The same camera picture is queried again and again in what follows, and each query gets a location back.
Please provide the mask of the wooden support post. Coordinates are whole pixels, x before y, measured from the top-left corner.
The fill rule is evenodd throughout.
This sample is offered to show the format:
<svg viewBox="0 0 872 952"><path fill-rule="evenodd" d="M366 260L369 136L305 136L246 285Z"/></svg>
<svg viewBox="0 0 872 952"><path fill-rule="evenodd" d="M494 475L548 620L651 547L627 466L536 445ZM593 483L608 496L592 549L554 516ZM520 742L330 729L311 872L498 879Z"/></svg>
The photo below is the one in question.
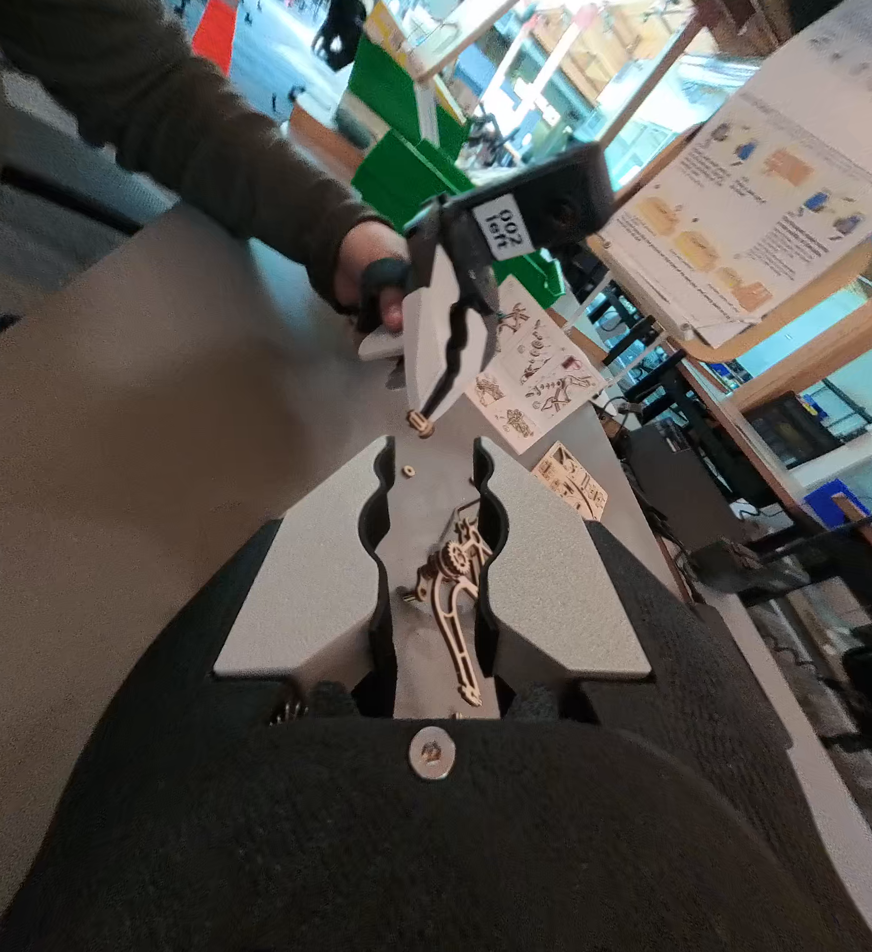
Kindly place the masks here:
<svg viewBox="0 0 872 952"><path fill-rule="evenodd" d="M872 298L723 400L741 413L799 393L872 350Z"/></svg>

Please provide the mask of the person's left forearm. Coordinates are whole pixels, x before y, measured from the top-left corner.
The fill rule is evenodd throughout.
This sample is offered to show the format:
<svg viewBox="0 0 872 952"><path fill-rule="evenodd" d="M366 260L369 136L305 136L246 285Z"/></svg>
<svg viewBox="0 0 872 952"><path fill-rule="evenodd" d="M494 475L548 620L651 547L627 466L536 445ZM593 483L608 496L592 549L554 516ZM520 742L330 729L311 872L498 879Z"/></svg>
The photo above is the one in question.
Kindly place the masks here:
<svg viewBox="0 0 872 952"><path fill-rule="evenodd" d="M303 266L328 303L347 232L389 226L193 54L162 2L0 1L0 51L88 143Z"/></svg>

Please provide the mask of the black flat box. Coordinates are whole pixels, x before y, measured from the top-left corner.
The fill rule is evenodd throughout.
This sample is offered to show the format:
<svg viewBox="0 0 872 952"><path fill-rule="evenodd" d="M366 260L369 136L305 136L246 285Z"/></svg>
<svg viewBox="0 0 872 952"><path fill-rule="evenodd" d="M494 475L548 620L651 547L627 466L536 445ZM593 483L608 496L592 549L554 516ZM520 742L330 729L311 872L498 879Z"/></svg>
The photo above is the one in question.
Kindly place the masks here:
<svg viewBox="0 0 872 952"><path fill-rule="evenodd" d="M688 551L721 539L747 541L743 523L675 422L661 420L629 430L624 446L642 493Z"/></svg>

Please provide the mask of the wooden model frame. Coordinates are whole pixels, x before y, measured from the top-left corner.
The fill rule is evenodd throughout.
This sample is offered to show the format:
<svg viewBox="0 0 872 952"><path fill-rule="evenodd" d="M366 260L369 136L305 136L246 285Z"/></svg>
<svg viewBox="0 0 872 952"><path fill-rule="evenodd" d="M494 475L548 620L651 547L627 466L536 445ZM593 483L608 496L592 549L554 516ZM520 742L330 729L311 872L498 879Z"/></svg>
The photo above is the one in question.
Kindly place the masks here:
<svg viewBox="0 0 872 952"><path fill-rule="evenodd" d="M437 541L426 561L417 570L415 587L406 589L402 594L405 602L416 602L429 606L449 652L457 679L459 695L466 705L471 708L482 706L482 695L476 665L467 646L460 601L461 599L467 599L472 606L477 605L481 571L489 563L493 554L490 545L484 540L478 529L479 505L479 500L473 499L453 510L440 540ZM453 583L444 579L437 565L437 553L447 541L466 541L468 539L480 541L482 545L482 565L477 586L465 581Z"/></svg>

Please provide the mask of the person's left hand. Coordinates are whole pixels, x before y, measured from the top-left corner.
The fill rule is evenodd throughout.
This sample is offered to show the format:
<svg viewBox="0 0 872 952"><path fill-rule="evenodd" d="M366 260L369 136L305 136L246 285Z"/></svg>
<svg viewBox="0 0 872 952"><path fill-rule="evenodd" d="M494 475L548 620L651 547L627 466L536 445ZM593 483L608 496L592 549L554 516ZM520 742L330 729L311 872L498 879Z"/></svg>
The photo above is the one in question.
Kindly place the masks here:
<svg viewBox="0 0 872 952"><path fill-rule="evenodd" d="M334 294L340 307L348 313L360 301L361 277L374 262L382 259L409 259L406 239L378 221L363 221L354 227L342 242L334 276ZM379 309L382 326L391 332L403 328L404 292L398 287L382 289Z"/></svg>

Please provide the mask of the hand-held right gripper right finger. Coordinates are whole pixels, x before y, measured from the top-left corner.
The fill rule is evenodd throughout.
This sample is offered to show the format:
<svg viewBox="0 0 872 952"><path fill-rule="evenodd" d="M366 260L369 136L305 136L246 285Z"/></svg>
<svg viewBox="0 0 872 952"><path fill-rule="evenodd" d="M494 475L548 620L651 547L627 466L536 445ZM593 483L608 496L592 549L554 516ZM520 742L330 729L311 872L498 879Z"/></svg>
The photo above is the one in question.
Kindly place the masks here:
<svg viewBox="0 0 872 952"><path fill-rule="evenodd" d="M475 646L504 684L647 679L641 646L585 520L500 446L478 437Z"/></svg>

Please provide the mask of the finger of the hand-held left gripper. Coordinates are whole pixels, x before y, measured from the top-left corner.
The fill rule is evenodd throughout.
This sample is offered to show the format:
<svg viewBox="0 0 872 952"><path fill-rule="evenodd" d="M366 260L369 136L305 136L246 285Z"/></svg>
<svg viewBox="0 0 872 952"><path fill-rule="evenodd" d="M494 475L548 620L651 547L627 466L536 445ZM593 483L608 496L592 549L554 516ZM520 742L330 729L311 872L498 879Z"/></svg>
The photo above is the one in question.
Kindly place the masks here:
<svg viewBox="0 0 872 952"><path fill-rule="evenodd" d="M498 314L459 314L460 329L454 330L445 348L445 369L422 406L428 422L438 421L475 383L497 352Z"/></svg>
<svg viewBox="0 0 872 952"><path fill-rule="evenodd" d="M405 293L400 333L382 323L382 293L394 290ZM394 258L374 262L361 277L358 359L402 356L408 406L422 417L441 417L458 397L460 353L452 343L452 311L460 297L454 266L442 248L422 277L413 263Z"/></svg>

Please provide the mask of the wooden parts sheet slotted strips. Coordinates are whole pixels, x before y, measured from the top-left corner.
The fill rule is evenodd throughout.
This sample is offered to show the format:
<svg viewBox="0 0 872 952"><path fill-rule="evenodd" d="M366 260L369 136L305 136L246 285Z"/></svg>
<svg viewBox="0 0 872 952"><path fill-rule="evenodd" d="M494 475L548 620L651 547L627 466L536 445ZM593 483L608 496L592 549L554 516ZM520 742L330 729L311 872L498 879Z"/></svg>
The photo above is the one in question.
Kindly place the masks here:
<svg viewBox="0 0 872 952"><path fill-rule="evenodd" d="M561 441L549 447L532 474L585 521L601 521L608 494Z"/></svg>

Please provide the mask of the printed instruction sheet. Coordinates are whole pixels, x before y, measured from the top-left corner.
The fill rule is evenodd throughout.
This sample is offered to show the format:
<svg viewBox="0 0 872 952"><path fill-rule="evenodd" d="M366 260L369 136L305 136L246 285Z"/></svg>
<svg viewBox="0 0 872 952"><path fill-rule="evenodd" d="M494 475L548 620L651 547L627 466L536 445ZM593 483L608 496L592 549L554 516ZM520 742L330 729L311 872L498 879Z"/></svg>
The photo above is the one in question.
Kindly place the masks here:
<svg viewBox="0 0 872 952"><path fill-rule="evenodd" d="M680 340L753 328L872 237L872 1L768 58L598 235Z"/></svg>

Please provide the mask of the assembly instruction booklet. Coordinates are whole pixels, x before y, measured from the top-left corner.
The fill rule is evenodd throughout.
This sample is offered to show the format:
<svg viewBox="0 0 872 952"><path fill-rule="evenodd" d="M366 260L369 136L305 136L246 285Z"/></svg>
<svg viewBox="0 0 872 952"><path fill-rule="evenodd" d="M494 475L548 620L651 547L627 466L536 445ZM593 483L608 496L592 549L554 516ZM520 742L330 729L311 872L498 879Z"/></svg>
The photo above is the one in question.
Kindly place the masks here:
<svg viewBox="0 0 872 952"><path fill-rule="evenodd" d="M506 277L499 292L496 352L465 394L520 455L595 398L606 380L517 279Z"/></svg>

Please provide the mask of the large green plastic bin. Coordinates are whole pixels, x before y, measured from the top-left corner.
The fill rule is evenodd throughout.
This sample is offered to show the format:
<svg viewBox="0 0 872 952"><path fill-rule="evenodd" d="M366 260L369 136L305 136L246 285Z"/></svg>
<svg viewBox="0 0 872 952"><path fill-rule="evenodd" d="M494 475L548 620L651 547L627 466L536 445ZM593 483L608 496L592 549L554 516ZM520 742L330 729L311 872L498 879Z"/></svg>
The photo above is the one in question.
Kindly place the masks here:
<svg viewBox="0 0 872 952"><path fill-rule="evenodd" d="M401 231L431 198L476 187L456 165L470 123L451 130L454 122L438 107L440 144L423 139L410 77L367 38L358 43L347 90L389 126L358 165L351 184L396 230Z"/></svg>

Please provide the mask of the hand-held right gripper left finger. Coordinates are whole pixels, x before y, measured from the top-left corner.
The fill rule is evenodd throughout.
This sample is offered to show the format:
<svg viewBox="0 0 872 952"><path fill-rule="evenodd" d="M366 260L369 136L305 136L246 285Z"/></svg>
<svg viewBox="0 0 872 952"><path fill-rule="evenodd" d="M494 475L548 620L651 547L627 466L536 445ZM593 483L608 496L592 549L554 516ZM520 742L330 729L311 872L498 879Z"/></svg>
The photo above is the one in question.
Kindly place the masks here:
<svg viewBox="0 0 872 952"><path fill-rule="evenodd" d="M291 506L215 661L222 679L396 678L390 588L395 440L380 437Z"/></svg>

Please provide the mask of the blue plastic bin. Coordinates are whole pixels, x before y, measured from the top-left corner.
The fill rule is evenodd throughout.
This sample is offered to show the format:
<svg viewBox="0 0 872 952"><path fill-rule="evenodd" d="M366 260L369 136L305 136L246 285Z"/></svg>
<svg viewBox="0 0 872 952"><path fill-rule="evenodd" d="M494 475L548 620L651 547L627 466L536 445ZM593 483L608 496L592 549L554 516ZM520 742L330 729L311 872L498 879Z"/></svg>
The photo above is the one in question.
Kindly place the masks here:
<svg viewBox="0 0 872 952"><path fill-rule="evenodd" d="M858 509L859 515L872 514L872 510L861 502L845 482L838 478L824 482L809 491L804 496L803 502L827 529L833 529L846 521L846 515L834 503L834 496L839 494L844 495Z"/></svg>

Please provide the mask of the grey power adapter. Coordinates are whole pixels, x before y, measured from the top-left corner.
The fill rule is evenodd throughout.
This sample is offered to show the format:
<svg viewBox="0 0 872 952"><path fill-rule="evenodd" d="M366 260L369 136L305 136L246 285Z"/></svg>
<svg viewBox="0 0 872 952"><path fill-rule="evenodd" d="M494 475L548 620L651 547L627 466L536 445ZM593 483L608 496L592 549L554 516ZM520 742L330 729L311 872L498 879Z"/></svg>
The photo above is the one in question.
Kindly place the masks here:
<svg viewBox="0 0 872 952"><path fill-rule="evenodd" d="M687 562L701 583L725 594L760 594L771 599L812 583L809 572L796 558L760 555L727 539L689 552Z"/></svg>

